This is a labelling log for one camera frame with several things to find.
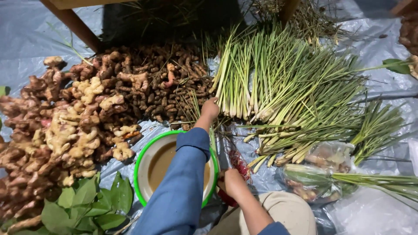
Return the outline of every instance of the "hand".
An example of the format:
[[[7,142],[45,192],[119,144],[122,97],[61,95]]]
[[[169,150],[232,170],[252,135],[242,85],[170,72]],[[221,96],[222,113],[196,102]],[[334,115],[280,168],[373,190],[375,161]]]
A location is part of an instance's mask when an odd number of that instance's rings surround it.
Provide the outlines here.
[[[219,106],[215,104],[218,97],[213,97],[207,100],[202,107],[201,116],[208,117],[210,121],[213,121],[219,115]]]
[[[251,195],[242,175],[237,169],[229,168],[219,173],[219,178],[224,178],[224,182],[218,180],[219,187],[232,197],[238,204],[243,197]]]

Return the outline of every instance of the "plastic tarp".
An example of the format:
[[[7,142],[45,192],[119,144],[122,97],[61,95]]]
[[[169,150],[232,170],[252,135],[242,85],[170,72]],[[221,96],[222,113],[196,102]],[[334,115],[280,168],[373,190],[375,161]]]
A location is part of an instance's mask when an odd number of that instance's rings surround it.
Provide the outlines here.
[[[400,19],[391,18],[388,10],[395,5],[395,2],[386,0],[379,1],[376,5],[372,0],[342,0],[337,2],[339,10],[338,15],[351,19],[342,22],[345,29],[357,31],[357,40],[347,40],[340,43],[339,49],[350,50],[359,55],[359,59],[364,67],[374,67],[382,64],[382,60],[388,58],[405,59],[409,53],[404,46],[398,43]],[[103,28],[103,14],[102,6],[93,6],[86,8],[74,9],[79,17],[89,26],[95,34],[100,34]],[[386,34],[386,38],[379,38],[380,35]],[[49,12],[40,2],[36,0],[2,0],[0,1],[0,71],[2,77],[0,85],[11,87],[10,94],[18,96],[19,90],[28,83],[29,75],[40,76],[45,71],[45,66],[42,64],[46,56],[61,56],[68,63],[64,68],[67,70],[74,64],[80,62],[80,58],[69,47],[63,45],[64,39],[71,41],[70,32],[68,28],[59,21],[51,12]],[[86,48],[84,43],[76,36],[73,37],[73,47],[85,57],[93,55],[93,52]],[[367,82],[369,86],[369,97],[383,97],[387,99],[385,102],[394,106],[398,106],[406,102],[402,106],[403,117],[406,122],[412,125],[401,130],[402,133],[416,130],[418,128],[417,115],[418,103],[415,98],[410,98],[418,94],[418,82],[409,75],[401,75],[390,72],[386,69],[377,69],[364,72],[364,75],[369,75],[370,80]],[[143,128],[144,138],[140,140],[134,147],[137,153],[141,148],[153,137],[168,131],[168,127],[157,122],[141,122]],[[228,127],[229,131],[235,134],[245,134],[246,130],[236,128],[235,126]],[[1,135],[6,141],[9,140],[11,129],[2,127]],[[258,140],[252,140],[248,144],[242,142],[243,137],[234,137],[231,141],[234,146],[242,154],[247,163],[255,158],[254,150],[258,146]],[[227,160],[225,151],[228,150],[232,144],[225,139],[218,141],[219,160],[221,168],[227,167]],[[410,159],[409,149],[415,149],[416,142],[403,141],[387,149],[381,155],[392,156],[401,159]],[[136,157],[131,162],[118,162],[115,159],[110,160],[101,169],[101,187],[110,188],[116,171],[120,171],[125,177],[128,177],[133,184],[133,171]],[[365,161],[361,166],[370,173],[388,173],[388,174],[413,174],[413,166],[411,162],[397,162],[397,161],[382,161],[370,160]],[[3,169],[0,169],[0,177],[5,176]],[[253,184],[250,186],[254,194],[283,190],[283,186],[279,184],[277,178],[276,168],[267,168],[263,166],[256,174],[252,175]],[[416,213],[408,210],[408,207],[395,206],[393,198],[381,197],[381,200],[373,201],[372,196],[365,193],[365,190],[359,190],[352,197],[341,199],[336,203],[327,206],[312,205],[312,210],[317,219],[319,234],[389,234],[390,232],[399,232],[400,234],[412,234],[416,227],[410,222],[417,216],[407,215]],[[364,205],[370,204],[370,207],[375,210],[364,209]],[[381,203],[387,204],[386,207],[378,208]],[[133,207],[130,211],[130,216],[135,217],[140,214],[143,207],[140,202],[134,197]],[[225,205],[221,200],[214,195],[209,204],[202,210],[200,228],[196,234],[206,234],[214,221],[224,212]],[[354,224],[359,220],[355,220],[356,213],[360,211],[365,217],[368,217],[368,223],[373,226],[379,226],[377,220],[385,227],[379,230],[373,230],[372,227],[367,227],[366,223],[355,229]]]

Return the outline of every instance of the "blue shirt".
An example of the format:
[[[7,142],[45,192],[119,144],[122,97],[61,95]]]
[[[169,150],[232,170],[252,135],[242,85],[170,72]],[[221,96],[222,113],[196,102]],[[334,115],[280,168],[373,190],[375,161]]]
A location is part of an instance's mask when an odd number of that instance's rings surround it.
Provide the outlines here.
[[[164,179],[139,218],[133,235],[192,235],[198,225],[203,198],[205,163],[210,159],[209,135],[193,128],[177,136],[176,155]],[[274,222],[259,235],[289,235]]]

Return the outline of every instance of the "wooden table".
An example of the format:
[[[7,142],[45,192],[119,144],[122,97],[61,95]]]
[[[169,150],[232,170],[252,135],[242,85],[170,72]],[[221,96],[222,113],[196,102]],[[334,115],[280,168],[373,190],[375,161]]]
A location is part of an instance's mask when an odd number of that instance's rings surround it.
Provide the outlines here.
[[[133,0],[40,0],[59,20],[94,52],[100,51],[102,42],[77,16],[72,8],[122,3]]]

